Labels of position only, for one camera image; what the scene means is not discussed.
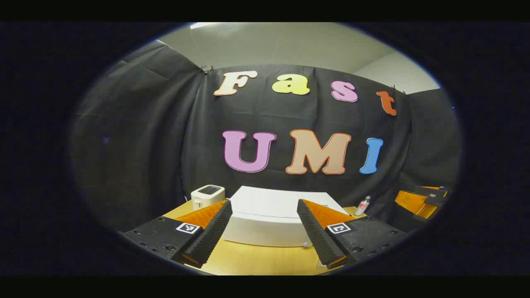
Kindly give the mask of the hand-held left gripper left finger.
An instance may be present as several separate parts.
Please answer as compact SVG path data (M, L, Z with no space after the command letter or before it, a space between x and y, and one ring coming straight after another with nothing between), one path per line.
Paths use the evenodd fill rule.
M201 268L220 240L232 215L223 200L176 219L158 217L125 232L144 248L180 264Z

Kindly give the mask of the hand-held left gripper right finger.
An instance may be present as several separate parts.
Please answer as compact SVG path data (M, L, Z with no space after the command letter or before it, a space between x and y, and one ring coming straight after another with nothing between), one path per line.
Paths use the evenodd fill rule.
M300 199L297 214L328 269L366 262L403 243L407 233L371 216L354 218Z

